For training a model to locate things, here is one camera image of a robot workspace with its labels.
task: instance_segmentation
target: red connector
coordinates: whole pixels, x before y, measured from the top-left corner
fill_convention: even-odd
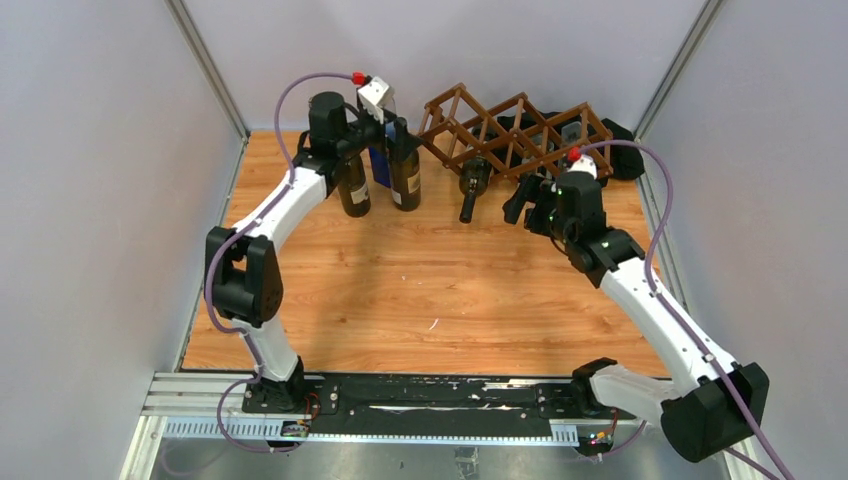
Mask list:
[[[362,73],[362,72],[353,72],[353,75],[351,76],[351,81],[357,87],[361,87],[361,86],[365,85],[365,80],[366,80],[365,74]]]
[[[568,163],[574,163],[577,160],[580,160],[580,157],[580,149],[574,147],[568,151],[568,156],[566,158],[568,159]]]

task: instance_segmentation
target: cable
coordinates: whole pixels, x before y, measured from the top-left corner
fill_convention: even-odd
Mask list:
[[[743,453],[741,453],[741,452],[739,452],[739,451],[737,451],[733,448],[728,448],[728,449],[725,450],[725,452],[727,452],[727,453],[733,455],[734,457],[738,458],[739,460],[742,460],[743,462],[747,463],[748,465],[751,466],[751,468],[760,472],[761,474],[763,474],[764,477],[768,478],[769,480],[780,480],[780,478],[778,478],[777,475],[769,472],[768,470],[765,469],[765,467],[763,467],[759,463],[751,460],[751,458],[748,457],[747,455],[744,455]]]
[[[580,456],[580,457],[577,457],[577,458],[567,458],[567,459],[564,459],[563,462],[564,463],[578,463],[578,462],[594,462],[596,460],[603,461],[604,457],[611,457],[613,455],[618,455],[624,449],[626,449],[627,447],[632,445],[633,442],[635,442],[637,438],[639,438],[639,435],[642,434],[642,432],[645,430],[645,427],[647,425],[648,425],[648,422],[642,420],[642,423],[639,424],[639,428],[636,429],[636,431],[633,433],[633,435],[630,436],[630,438],[628,438],[621,445],[612,447],[612,450],[610,450],[607,453],[604,453],[602,455],[592,455],[592,456],[589,456],[589,457]]]
[[[739,407],[739,410],[742,412],[742,416],[745,417],[745,421],[748,423],[748,426],[751,428],[751,431],[754,432],[754,435],[757,437],[757,439],[763,445],[763,449],[765,449],[769,458],[771,458],[772,462],[774,462],[775,466],[780,471],[780,473],[786,478],[786,480],[795,480],[795,477],[792,475],[792,473],[786,467],[786,464],[783,463],[783,460],[781,460],[780,456],[774,450],[774,447],[771,446],[771,443],[766,438],[762,429],[760,429],[760,426],[759,426],[759,424],[757,424],[757,421],[754,418],[754,415],[751,413],[751,410],[748,409],[748,405],[746,405],[745,401],[742,399],[742,395],[739,393],[739,390],[736,388],[735,385],[733,385],[733,382],[730,380],[730,377],[728,377],[727,372],[724,371],[724,369],[721,367],[721,365],[715,359],[715,356],[710,352],[710,349],[707,346],[707,344],[704,343],[704,341],[697,334],[695,334],[695,331],[692,330],[692,327],[689,326],[689,324],[686,322],[686,320],[683,318],[683,316],[680,315],[680,313],[665,298],[664,293],[657,291],[657,284],[654,281],[654,276],[652,274],[652,266],[651,265],[653,264],[654,253],[656,253],[657,246],[659,245],[660,237],[665,232],[665,227],[666,227],[666,224],[668,223],[669,215],[671,214],[672,201],[674,200],[674,188],[672,186],[671,173],[668,171],[668,166],[665,164],[665,162],[662,161],[662,159],[659,157],[659,155],[657,155],[657,153],[655,151],[653,151],[651,148],[648,148],[648,147],[646,147],[642,144],[636,143],[636,142],[631,142],[629,140],[605,140],[603,142],[592,143],[592,144],[580,147],[579,152],[582,155],[582,154],[586,153],[586,151],[589,150],[589,149],[605,147],[607,145],[610,145],[610,146],[618,145],[618,146],[625,146],[625,147],[633,147],[633,148],[637,148],[639,150],[642,150],[643,152],[647,153],[654,160],[654,162],[656,162],[657,166],[660,167],[660,170],[662,170],[662,174],[663,174],[663,177],[665,178],[665,183],[666,183],[666,191],[667,191],[666,199],[667,200],[666,200],[666,204],[665,204],[665,210],[663,211],[663,214],[662,214],[662,217],[660,218],[659,224],[657,224],[657,230],[654,232],[654,237],[651,239],[651,244],[648,247],[647,253],[645,254],[645,278],[648,281],[648,285],[651,287],[651,291],[654,293],[654,295],[656,295],[657,300],[659,300],[659,302],[662,304],[662,306],[665,307],[665,309],[668,311],[669,314],[671,314],[672,317],[674,317],[674,319],[677,321],[677,323],[680,325],[680,327],[686,332],[686,334],[689,336],[689,338],[691,338],[692,341],[695,343],[695,345],[697,345],[698,350],[700,350],[701,353],[703,353],[704,356],[706,356],[707,358],[712,359],[712,360],[710,360],[710,365],[718,373],[719,377],[721,378],[721,381],[724,382],[724,385],[727,387],[728,392],[730,392],[730,396],[733,397],[733,401],[736,402],[736,405]]]
[[[216,412],[215,412],[215,419],[218,423],[218,428],[221,430],[221,434],[224,436],[224,438],[229,443],[231,443],[232,445],[235,445],[236,447],[241,448],[242,450],[249,451],[249,452],[284,453],[284,452],[290,452],[290,451],[294,450],[299,445],[296,445],[296,446],[293,446],[293,447],[281,447],[281,448],[253,447],[251,445],[247,445],[247,444],[239,442],[238,440],[236,440],[232,436],[230,436],[229,432],[227,432],[227,429],[224,426],[224,422],[223,422],[223,419],[222,419],[222,411],[224,409],[224,401],[226,400],[227,396],[236,387],[238,387],[240,385],[253,385],[253,384],[259,383],[260,379],[262,378],[262,370],[263,370],[263,366],[264,366],[264,359],[262,358],[262,354],[259,352],[259,349],[256,347],[256,344],[250,338],[250,334],[247,332],[247,330],[245,330],[243,328],[238,328],[238,327],[225,327],[224,325],[221,324],[221,321],[218,319],[218,316],[215,314],[215,307],[212,303],[212,283],[214,281],[215,271],[218,269],[218,264],[221,262],[221,258],[223,258],[224,252],[226,252],[235,242],[237,242],[239,239],[241,239],[243,236],[245,236],[248,232],[250,232],[250,230],[252,230],[254,227],[256,227],[257,220],[259,220],[262,217],[264,217],[265,215],[267,215],[268,212],[271,211],[272,208],[277,206],[277,204],[280,203],[280,200],[282,200],[283,197],[285,197],[286,193],[288,193],[288,191],[291,190],[292,187],[294,186],[295,177],[296,177],[296,170],[295,170],[295,166],[294,166],[294,160],[292,159],[291,154],[289,153],[288,149],[286,148],[286,144],[283,141],[283,134],[280,131],[280,110],[283,106],[283,101],[286,99],[286,96],[288,96],[289,92],[291,92],[291,90],[294,87],[300,85],[301,83],[303,83],[307,80],[311,80],[313,78],[341,78],[341,79],[345,79],[345,80],[352,80],[353,75],[343,74],[343,73],[332,73],[332,72],[312,73],[312,74],[304,75],[304,76],[298,78],[297,80],[292,82],[288,87],[286,87],[285,90],[283,90],[283,93],[280,95],[279,100],[277,100],[277,105],[274,109],[274,134],[277,137],[277,142],[280,144],[280,151],[282,152],[283,157],[286,159],[286,164],[288,166],[288,171],[286,172],[286,175],[288,177],[288,182],[283,186],[283,188],[280,190],[280,192],[274,198],[272,198],[271,201],[268,202],[268,205],[266,205],[265,208],[263,208],[259,212],[259,214],[256,215],[256,217],[253,220],[251,220],[247,225],[245,225],[244,228],[242,228],[241,230],[239,230],[235,234],[233,234],[233,236],[228,238],[221,245],[221,247],[218,249],[218,251],[215,252],[215,254],[212,256],[212,260],[209,264],[209,272],[206,275],[206,282],[203,286],[203,299],[206,302],[206,309],[207,309],[207,312],[209,313],[209,319],[212,321],[212,324],[221,333],[238,333],[238,334],[242,335],[244,337],[245,343],[247,344],[248,350],[250,350],[251,355],[253,356],[253,358],[256,360],[256,363],[257,363],[257,365],[256,365],[256,375],[255,376],[248,378],[248,379],[238,380],[237,382],[230,385],[226,390],[224,390],[224,393],[221,395],[221,399],[218,400],[218,408],[216,409]]]

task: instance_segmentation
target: metal track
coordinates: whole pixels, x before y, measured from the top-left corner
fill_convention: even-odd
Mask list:
[[[391,443],[424,445],[523,445],[540,447],[577,447],[577,426],[556,423],[547,437],[461,437],[450,435],[348,435],[310,433],[305,439],[297,433],[283,433],[283,420],[238,418],[227,420],[227,433],[239,440],[277,440],[335,443]],[[163,433],[165,438],[221,438],[217,420],[210,417],[171,417]]]

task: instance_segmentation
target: brown lattice rack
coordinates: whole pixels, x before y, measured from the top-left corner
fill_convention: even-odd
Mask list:
[[[450,106],[447,115],[445,115],[443,107],[448,102],[450,102]],[[461,102],[464,102],[477,115],[460,123],[456,119],[456,112]],[[496,117],[508,115],[511,112],[515,114],[515,123],[507,130],[497,122]],[[535,124],[522,129],[520,126],[524,113],[527,113]],[[554,126],[578,116],[581,122],[580,138],[563,145],[562,137]],[[593,135],[589,135],[589,125],[595,130]],[[475,136],[472,131],[478,126],[480,133]],[[451,140],[448,148],[442,150],[436,146],[435,139],[445,132],[451,134]],[[537,138],[540,138],[541,141],[536,144],[532,139],[539,134],[541,134],[541,137]],[[581,103],[565,112],[545,118],[530,103],[527,94],[522,92],[486,110],[480,102],[468,93],[462,83],[425,104],[424,118],[421,120],[418,136],[424,139],[426,148],[444,164],[445,168],[453,170],[457,175],[460,173],[463,162],[478,155],[484,157],[492,164],[493,182],[503,178],[517,182],[521,174],[536,171],[540,167],[544,167],[554,176],[559,175],[557,162],[571,148],[612,139],[612,133],[601,123],[588,103]],[[548,151],[551,142],[555,147],[552,151]],[[457,150],[458,143],[465,148]],[[507,148],[507,154],[504,157],[507,160],[506,163],[493,153],[493,150],[503,147]],[[513,153],[530,160],[527,163],[510,167],[509,160],[513,158]],[[610,147],[604,147],[603,152],[598,151],[598,149],[591,149],[587,153],[595,159],[599,179],[612,175]]]

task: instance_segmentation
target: white label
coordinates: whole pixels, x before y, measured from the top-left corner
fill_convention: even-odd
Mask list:
[[[357,190],[350,192],[350,198],[353,200],[354,205],[368,200],[368,184],[363,183]]]
[[[419,188],[421,188],[421,171],[415,172],[415,175],[409,177],[406,181],[406,185],[409,187],[409,193],[415,193]]]

